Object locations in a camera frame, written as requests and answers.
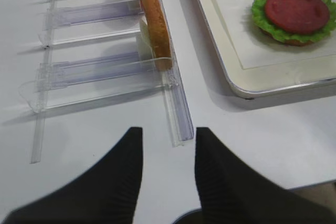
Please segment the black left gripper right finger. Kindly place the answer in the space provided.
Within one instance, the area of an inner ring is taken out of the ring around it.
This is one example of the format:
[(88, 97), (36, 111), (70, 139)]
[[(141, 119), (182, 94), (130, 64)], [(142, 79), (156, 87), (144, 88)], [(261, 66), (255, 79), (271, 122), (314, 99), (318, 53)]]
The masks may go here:
[(209, 128), (197, 128), (195, 144), (195, 181), (204, 223), (335, 223), (330, 209), (260, 175)]

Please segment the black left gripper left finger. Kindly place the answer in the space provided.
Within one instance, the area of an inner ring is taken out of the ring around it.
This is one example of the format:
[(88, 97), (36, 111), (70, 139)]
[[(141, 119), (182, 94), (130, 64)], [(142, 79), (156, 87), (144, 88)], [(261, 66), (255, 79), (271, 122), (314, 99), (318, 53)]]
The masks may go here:
[(133, 223), (142, 174), (143, 130), (131, 127), (89, 170), (5, 223)]

